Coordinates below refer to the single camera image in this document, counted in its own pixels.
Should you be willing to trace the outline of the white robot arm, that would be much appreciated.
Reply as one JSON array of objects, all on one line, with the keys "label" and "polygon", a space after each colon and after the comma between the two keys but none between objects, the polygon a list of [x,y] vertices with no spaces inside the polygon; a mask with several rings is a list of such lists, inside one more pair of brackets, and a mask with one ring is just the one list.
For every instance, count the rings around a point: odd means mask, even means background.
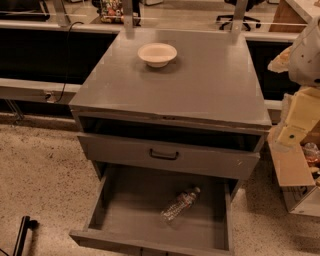
[{"label": "white robot arm", "polygon": [[287,72],[300,89],[285,96],[275,142],[283,147],[299,144],[320,120],[320,17],[315,17],[293,44],[268,65],[275,73]]}]

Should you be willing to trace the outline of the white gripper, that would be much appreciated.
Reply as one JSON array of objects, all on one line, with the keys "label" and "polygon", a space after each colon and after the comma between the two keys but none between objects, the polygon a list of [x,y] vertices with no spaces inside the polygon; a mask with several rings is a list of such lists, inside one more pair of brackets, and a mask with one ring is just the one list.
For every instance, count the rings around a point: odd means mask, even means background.
[{"label": "white gripper", "polygon": [[285,94],[275,142],[283,147],[293,147],[299,144],[319,121],[319,89],[303,86],[293,95]]}]

